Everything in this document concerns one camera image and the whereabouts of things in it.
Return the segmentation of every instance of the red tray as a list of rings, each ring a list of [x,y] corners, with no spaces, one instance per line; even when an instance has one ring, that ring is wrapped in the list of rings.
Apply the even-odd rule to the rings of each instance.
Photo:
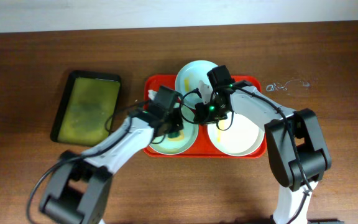
[[[153,75],[146,81],[146,85],[144,88],[144,99],[148,100],[148,90],[157,91],[160,88],[160,85],[165,85],[169,88],[175,89],[175,79],[177,75]],[[254,77],[248,75],[233,75],[232,76],[235,81],[247,80],[250,81],[254,86],[262,92],[260,83]],[[206,126],[199,126],[198,136],[194,144],[187,149],[185,152],[177,155],[163,155],[155,150],[153,150],[150,146],[147,146],[144,149],[144,152],[153,157],[195,157],[195,158],[233,158],[233,159],[256,159],[261,157],[266,151],[266,136],[262,141],[261,145],[255,152],[246,155],[246,156],[229,156],[212,144],[211,140],[209,140],[208,131]]]

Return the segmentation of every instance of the white plate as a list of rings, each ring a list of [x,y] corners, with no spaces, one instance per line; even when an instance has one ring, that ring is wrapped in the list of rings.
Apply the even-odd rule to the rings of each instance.
[[[211,85],[207,73],[212,68],[217,67],[213,62],[197,60],[185,65],[178,73],[175,80],[175,89],[182,95],[198,87],[199,81],[202,80],[206,85]],[[197,94],[190,94],[185,98],[185,104],[191,109],[195,109],[195,104],[202,103]]]
[[[193,120],[194,113],[187,108],[182,106],[181,112],[185,118]],[[164,141],[160,144],[150,144],[150,147],[155,151],[165,154],[165,155],[175,155],[186,151],[193,143],[196,141],[198,135],[198,125],[190,124],[189,122],[183,120],[183,129],[180,131],[180,135],[177,138],[170,139],[168,135],[165,137]],[[157,137],[153,142],[160,142],[163,136]]]
[[[229,127],[231,112],[227,119],[219,122],[220,129]],[[214,146],[230,156],[245,156],[253,153],[261,145],[264,132],[243,115],[234,114],[232,126],[227,131],[221,131],[216,124],[208,125],[208,136]]]

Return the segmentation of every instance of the wooden table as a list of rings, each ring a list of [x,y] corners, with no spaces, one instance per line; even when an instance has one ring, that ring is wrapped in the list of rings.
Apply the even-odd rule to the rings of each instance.
[[[308,218],[358,223],[358,22],[0,34],[0,223],[26,223],[36,180],[61,152],[84,150],[49,139],[70,70],[120,74],[124,106],[143,98],[147,77],[199,59],[253,75],[271,99],[316,112],[333,165]],[[286,89],[265,91],[274,84]],[[40,195],[32,214],[49,223],[37,213]],[[266,154],[159,159],[138,152],[116,174],[104,218],[229,223],[268,218],[277,196]]]

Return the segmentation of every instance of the background wall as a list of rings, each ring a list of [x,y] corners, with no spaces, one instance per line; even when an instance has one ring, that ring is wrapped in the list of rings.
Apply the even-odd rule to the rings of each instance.
[[[355,0],[0,0],[0,32],[358,20]]]

